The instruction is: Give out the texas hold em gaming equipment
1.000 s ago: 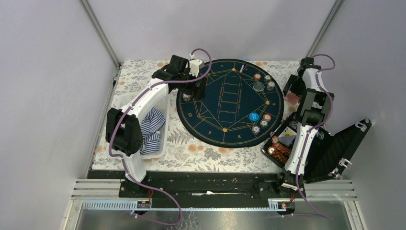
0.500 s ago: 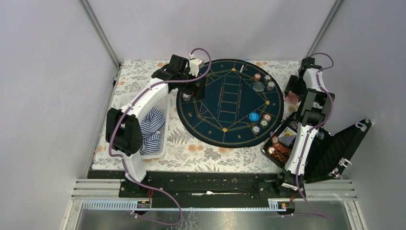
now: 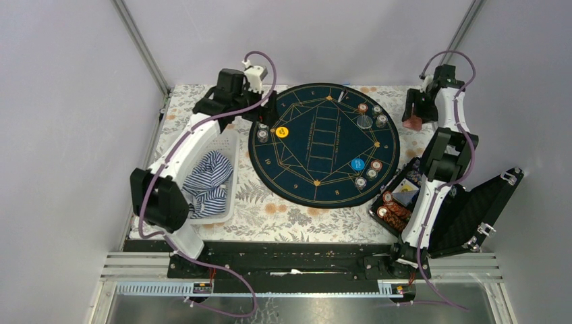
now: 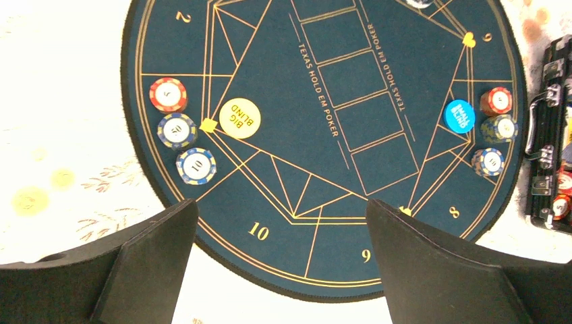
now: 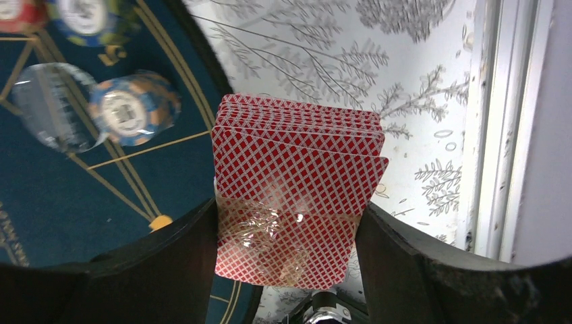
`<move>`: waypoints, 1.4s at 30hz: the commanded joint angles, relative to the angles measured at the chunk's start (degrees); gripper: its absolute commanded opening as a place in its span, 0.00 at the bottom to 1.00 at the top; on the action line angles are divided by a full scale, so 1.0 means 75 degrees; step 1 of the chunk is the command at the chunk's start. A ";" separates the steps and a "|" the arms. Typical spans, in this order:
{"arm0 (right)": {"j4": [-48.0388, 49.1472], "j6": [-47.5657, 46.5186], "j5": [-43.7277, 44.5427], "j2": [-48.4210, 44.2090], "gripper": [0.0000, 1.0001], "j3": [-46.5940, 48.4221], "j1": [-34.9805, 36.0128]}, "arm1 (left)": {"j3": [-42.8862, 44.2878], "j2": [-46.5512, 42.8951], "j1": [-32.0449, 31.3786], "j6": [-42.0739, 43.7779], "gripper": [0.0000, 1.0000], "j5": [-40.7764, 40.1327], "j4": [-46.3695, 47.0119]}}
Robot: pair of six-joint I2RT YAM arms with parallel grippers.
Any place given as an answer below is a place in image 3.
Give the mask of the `blue small blind button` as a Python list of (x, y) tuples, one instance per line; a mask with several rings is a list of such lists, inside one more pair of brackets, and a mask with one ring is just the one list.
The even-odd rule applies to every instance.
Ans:
[(350, 166), (351, 166), (352, 170), (359, 172), (359, 171), (362, 171), (365, 169), (366, 164), (365, 164), (363, 159), (355, 158), (355, 159), (351, 160)]

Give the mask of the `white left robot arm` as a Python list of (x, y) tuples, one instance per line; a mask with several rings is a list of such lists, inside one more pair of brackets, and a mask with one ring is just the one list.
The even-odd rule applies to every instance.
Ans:
[(185, 257), (183, 268), (192, 277), (205, 275), (210, 261), (201, 254), (204, 242), (188, 217), (182, 192), (186, 173), (197, 166), (211, 142), (235, 117), (266, 126), (278, 120), (275, 89), (262, 89), (267, 69), (248, 61), (244, 65), (243, 71), (221, 70), (216, 86), (195, 104), (183, 133), (169, 150), (148, 169), (135, 169), (130, 176), (134, 213), (140, 223), (155, 228), (148, 235), (141, 232), (140, 237), (162, 235), (177, 254)]

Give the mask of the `red five chip stack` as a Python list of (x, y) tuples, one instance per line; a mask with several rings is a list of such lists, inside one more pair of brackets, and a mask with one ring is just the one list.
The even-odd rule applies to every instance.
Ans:
[(375, 172), (379, 172), (382, 169), (382, 162), (379, 160), (372, 160), (370, 163), (370, 168)]

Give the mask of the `clear dealer button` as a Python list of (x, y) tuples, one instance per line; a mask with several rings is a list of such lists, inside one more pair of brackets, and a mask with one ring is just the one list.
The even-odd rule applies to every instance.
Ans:
[(362, 130), (368, 130), (373, 125), (373, 120), (367, 115), (361, 115), (356, 119), (356, 125)]

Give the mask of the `pink sponge block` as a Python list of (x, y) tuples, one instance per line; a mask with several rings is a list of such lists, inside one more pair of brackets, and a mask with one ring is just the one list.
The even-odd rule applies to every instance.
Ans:
[(403, 121), (403, 126), (409, 130), (420, 132), (423, 126), (423, 120), (416, 115), (412, 115), (410, 118)]

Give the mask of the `grey chip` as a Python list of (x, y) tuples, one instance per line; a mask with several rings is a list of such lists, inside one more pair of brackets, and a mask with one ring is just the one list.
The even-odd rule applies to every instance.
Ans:
[(269, 138), (268, 129), (259, 129), (256, 133), (256, 138), (259, 144), (267, 143)]
[(376, 117), (376, 127), (379, 129), (384, 129), (387, 127), (389, 122), (389, 118), (384, 115), (384, 114), (380, 114)]
[(367, 186), (367, 180), (363, 177), (357, 177), (354, 181), (354, 185), (358, 190), (363, 190)]

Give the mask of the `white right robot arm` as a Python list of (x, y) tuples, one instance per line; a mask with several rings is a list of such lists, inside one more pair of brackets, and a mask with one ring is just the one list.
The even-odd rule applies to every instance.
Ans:
[(413, 213), (399, 235), (397, 253), (387, 259), (393, 277), (403, 278), (421, 266), (440, 206), (451, 187), (470, 171), (478, 145), (463, 110), (467, 84), (456, 79), (455, 70), (453, 65), (439, 65), (432, 75), (422, 75), (421, 88), (407, 91), (403, 125), (419, 130), (435, 123), (436, 130), (420, 159), (422, 184)]

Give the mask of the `yellow big blind button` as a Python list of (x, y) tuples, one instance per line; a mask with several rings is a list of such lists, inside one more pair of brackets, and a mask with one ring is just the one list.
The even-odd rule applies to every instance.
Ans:
[(285, 126), (280, 126), (275, 129), (275, 136), (278, 138), (286, 138), (289, 135), (289, 129)]

